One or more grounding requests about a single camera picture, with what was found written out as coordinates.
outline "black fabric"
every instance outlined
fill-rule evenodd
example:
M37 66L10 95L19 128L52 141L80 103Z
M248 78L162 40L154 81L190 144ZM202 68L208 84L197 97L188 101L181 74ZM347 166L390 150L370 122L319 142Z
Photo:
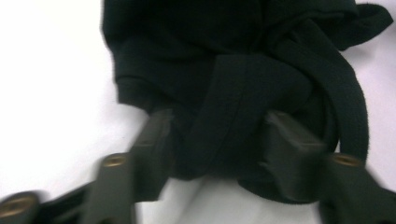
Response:
M103 33L119 101L171 105L172 176L236 178L262 197L279 194L258 163L269 109L292 114L333 152L366 160L361 87L338 50L392 23L377 5L346 0L105 0Z

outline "white surface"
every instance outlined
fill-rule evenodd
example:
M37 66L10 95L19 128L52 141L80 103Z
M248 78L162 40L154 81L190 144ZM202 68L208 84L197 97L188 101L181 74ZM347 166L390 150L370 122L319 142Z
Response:
M396 19L396 1L373 0ZM146 115L116 104L98 0L0 1L0 200L43 189L53 199L122 152ZM364 90L368 165L396 190L396 26L344 53ZM159 203L139 207L144 224L318 223L315 206L258 198L234 182L170 181Z

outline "metal grommet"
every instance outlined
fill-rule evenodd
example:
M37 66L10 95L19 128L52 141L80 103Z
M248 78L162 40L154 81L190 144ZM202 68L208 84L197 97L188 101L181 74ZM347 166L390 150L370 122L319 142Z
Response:
M347 155L335 155L332 157L335 162L347 166L361 166L361 162L353 157Z
M113 156L113 157L107 158L103 165L106 167L119 166L119 165L125 163L125 161L126 161L126 159L124 156Z
M0 217L12 217L26 211L35 203L33 197L13 199L0 205Z

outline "white background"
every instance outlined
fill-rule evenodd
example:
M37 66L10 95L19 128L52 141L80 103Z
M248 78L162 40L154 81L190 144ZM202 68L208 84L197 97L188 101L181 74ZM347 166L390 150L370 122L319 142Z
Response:
M372 2L396 18L395 0ZM101 11L98 0L0 1L0 201L31 189L54 199L87 183L146 121L116 102ZM368 167L396 190L396 26L344 55L367 101ZM140 205L144 224L318 223L314 205L269 202L210 178L172 180L160 202Z

